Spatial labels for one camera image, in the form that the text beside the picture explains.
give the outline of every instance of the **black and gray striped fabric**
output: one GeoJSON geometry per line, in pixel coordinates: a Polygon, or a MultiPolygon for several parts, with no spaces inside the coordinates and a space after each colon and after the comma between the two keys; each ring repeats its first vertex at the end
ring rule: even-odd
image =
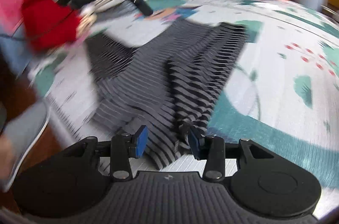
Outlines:
{"type": "Polygon", "coordinates": [[[191,125],[205,133],[214,105],[247,37],[245,27],[177,20],[138,49],[87,39],[102,101],[93,120],[112,135],[149,129],[145,152],[160,169],[187,148],[191,125]]]}

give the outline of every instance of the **bedsheet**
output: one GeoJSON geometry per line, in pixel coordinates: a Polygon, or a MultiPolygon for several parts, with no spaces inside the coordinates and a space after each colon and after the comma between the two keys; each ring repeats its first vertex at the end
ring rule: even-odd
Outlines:
{"type": "MultiPolygon", "coordinates": [[[[281,0],[146,0],[155,14],[130,7],[108,10],[92,33],[125,46],[140,46],[182,17],[216,26],[246,25],[249,39],[215,106],[209,134],[228,142],[251,138],[312,172],[322,185],[320,218],[339,205],[339,27],[322,14],[281,0]]],[[[108,133],[90,121],[98,106],[85,44],[59,51],[35,79],[50,101],[53,125],[65,145],[108,133]]],[[[202,171],[203,161],[185,155],[163,171],[202,171]]],[[[154,170],[147,159],[131,160],[134,173],[154,170]]],[[[108,170],[102,160],[101,169],[108,170]]],[[[226,174],[236,171],[227,160],[226,174]]]]}

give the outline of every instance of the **red fabric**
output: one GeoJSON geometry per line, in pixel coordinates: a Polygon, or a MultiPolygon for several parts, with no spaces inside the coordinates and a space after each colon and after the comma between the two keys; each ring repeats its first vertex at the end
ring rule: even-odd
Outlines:
{"type": "Polygon", "coordinates": [[[24,0],[21,11],[26,35],[34,51],[76,40],[80,18],[74,11],[65,19],[71,12],[70,7],[60,6],[52,0],[24,0]]]}

